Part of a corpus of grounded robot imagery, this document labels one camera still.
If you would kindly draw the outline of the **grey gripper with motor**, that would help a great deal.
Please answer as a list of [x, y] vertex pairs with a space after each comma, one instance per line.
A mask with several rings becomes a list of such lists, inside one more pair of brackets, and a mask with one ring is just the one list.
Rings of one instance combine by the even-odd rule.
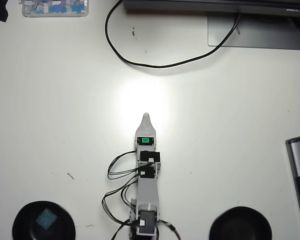
[[134, 148], [136, 151], [154, 152], [157, 148], [156, 130], [152, 125], [149, 113], [143, 114], [141, 123], [135, 132]]

